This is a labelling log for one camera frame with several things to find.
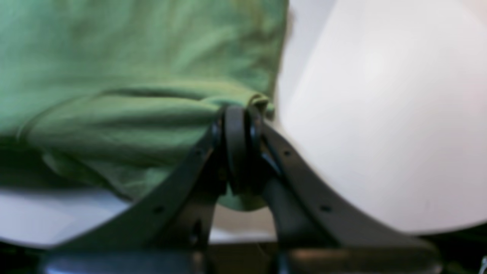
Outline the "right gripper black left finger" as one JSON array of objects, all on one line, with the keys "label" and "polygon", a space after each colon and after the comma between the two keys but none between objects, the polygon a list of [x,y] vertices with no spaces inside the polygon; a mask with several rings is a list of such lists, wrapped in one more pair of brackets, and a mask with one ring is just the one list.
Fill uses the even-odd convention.
[{"label": "right gripper black left finger", "polygon": [[218,197],[245,147],[245,110],[226,107],[177,169],[125,212],[42,260],[44,274],[214,274],[205,249]]}]

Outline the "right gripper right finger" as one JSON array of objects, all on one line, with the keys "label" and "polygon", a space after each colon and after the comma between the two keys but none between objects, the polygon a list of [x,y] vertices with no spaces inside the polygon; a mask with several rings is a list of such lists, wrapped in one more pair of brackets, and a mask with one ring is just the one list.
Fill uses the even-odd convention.
[{"label": "right gripper right finger", "polygon": [[272,274],[440,274],[426,241],[378,222],[331,189],[259,111],[245,111],[249,184],[278,237]]}]

